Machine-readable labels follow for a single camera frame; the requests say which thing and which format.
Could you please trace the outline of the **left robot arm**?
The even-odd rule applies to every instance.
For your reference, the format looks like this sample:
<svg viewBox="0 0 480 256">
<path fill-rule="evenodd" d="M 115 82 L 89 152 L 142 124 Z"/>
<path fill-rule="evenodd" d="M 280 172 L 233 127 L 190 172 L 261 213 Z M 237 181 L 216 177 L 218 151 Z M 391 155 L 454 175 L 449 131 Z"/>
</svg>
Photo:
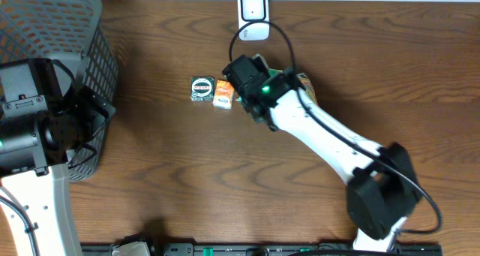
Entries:
<svg viewBox="0 0 480 256">
<path fill-rule="evenodd" d="M 1 210 L 19 255 L 83 254 L 69 171 L 116 112 L 56 59 L 1 65 Z"/>
</svg>

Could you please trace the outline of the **orange tissue pack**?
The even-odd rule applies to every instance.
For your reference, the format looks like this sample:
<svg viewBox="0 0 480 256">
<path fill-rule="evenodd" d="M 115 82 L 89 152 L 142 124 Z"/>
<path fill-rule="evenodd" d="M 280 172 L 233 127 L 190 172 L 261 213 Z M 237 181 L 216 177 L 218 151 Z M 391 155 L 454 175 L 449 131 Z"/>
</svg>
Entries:
<svg viewBox="0 0 480 256">
<path fill-rule="evenodd" d="M 218 80 L 212 104 L 214 107 L 231 110 L 233 106 L 235 90 L 231 83 L 226 80 Z"/>
</svg>

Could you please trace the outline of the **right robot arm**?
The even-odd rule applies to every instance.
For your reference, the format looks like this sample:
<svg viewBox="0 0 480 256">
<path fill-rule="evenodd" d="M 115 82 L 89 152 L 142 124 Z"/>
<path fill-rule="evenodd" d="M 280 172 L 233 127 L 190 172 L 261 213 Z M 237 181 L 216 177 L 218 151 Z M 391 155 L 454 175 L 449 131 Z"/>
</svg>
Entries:
<svg viewBox="0 0 480 256">
<path fill-rule="evenodd" d="M 229 82 L 254 119 L 300 140 L 346 185 L 347 212 L 357 227 L 353 249 L 390 252 L 425 198 L 408 151 L 369 140 L 321 109 L 306 74 L 247 72 Z"/>
</svg>

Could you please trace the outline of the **yellow snack bag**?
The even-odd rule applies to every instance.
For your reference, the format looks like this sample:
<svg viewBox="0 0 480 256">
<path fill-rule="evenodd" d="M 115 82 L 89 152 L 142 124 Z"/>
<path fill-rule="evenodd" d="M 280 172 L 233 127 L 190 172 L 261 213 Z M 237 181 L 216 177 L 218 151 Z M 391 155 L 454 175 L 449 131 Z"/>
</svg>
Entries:
<svg viewBox="0 0 480 256">
<path fill-rule="evenodd" d="M 297 74 L 297 77 L 301 81 L 303 87 L 305 88 L 305 91 L 307 93 L 307 96 L 309 99 L 312 100 L 315 104 L 318 104 L 318 100 L 314 91 L 314 87 L 312 85 L 311 80 L 309 79 L 308 75 L 306 73 L 299 73 Z"/>
</svg>

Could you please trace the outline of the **round clear packaged item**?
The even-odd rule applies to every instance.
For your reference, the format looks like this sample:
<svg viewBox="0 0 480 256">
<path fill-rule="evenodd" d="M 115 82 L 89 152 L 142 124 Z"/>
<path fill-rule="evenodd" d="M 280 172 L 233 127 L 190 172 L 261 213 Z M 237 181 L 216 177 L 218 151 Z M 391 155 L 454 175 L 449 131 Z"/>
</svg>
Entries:
<svg viewBox="0 0 480 256">
<path fill-rule="evenodd" d="M 192 101 L 213 101 L 215 80 L 213 77 L 193 77 L 190 90 Z"/>
</svg>

